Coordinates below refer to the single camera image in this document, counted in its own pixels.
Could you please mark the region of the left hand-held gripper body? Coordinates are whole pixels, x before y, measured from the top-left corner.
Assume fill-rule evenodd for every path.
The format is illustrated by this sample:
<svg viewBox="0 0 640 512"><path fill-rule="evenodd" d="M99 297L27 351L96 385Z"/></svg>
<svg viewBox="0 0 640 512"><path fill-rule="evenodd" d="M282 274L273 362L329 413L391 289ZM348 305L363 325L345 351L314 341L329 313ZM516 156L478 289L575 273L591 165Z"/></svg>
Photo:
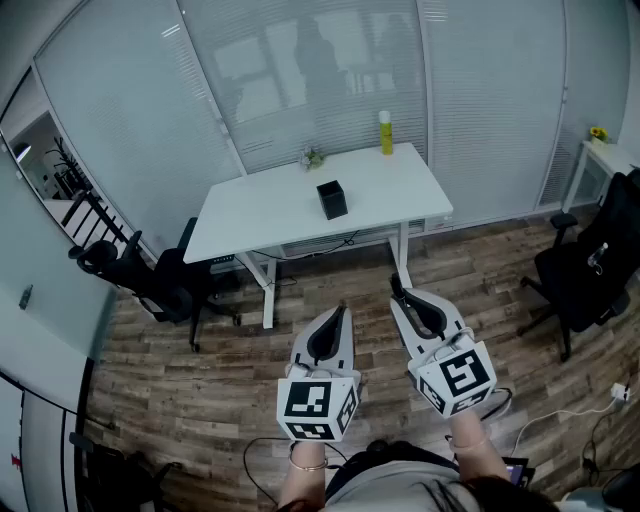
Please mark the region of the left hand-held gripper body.
<svg viewBox="0 0 640 512"><path fill-rule="evenodd" d="M360 403L355 370L291 363L278 380L277 421L293 441L339 442Z"/></svg>

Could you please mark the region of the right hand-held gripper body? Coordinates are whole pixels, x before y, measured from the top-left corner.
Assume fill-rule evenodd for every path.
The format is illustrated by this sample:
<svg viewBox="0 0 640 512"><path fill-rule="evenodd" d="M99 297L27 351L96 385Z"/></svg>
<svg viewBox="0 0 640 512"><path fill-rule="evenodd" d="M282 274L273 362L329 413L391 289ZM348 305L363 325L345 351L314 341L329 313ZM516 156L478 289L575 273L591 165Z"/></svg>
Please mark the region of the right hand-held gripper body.
<svg viewBox="0 0 640 512"><path fill-rule="evenodd" d="M411 359L408 372L415 389L442 418L451 418L485 401L496 374L483 341L458 333L446 344Z"/></svg>

